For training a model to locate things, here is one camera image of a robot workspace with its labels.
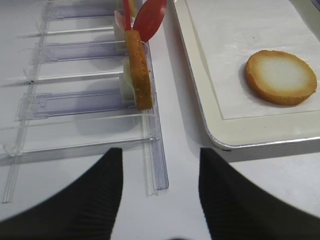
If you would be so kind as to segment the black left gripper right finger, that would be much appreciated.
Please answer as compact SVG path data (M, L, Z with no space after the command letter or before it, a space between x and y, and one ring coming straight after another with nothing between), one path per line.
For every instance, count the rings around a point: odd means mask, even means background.
M198 193L213 240L318 240L320 219L272 196L201 148Z

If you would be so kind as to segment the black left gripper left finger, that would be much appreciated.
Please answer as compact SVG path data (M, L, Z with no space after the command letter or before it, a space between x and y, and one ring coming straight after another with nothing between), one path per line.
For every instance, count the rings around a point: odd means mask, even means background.
M0 223L2 240L109 240L123 192L123 151L109 149L89 170L40 204Z

